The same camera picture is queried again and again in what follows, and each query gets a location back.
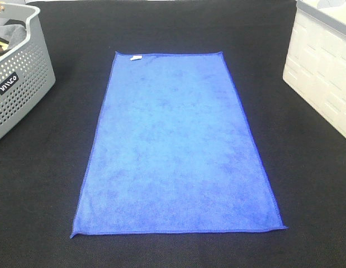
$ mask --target microfiber towel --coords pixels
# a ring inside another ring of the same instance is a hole
[[[71,237],[286,228],[222,53],[116,54]]]

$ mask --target towel tag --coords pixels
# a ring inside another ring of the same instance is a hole
[[[140,60],[141,58],[143,58],[142,55],[134,55],[133,57],[130,58],[130,60]]]

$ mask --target plastic laundry basket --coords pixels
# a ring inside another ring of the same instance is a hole
[[[40,9],[0,3],[0,18],[26,24],[26,38],[0,57],[0,138],[20,121],[55,83],[38,14]]]
[[[346,2],[318,3],[297,2],[283,79],[346,137]]]

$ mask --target white storage drawer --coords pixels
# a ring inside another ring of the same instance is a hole
[[[298,1],[283,79],[346,137],[346,3]]]

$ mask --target black surface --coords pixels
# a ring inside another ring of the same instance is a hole
[[[346,267],[346,139],[282,80],[296,2],[45,2],[57,82],[0,140],[0,267]],[[69,239],[111,63],[223,51],[285,231]]]

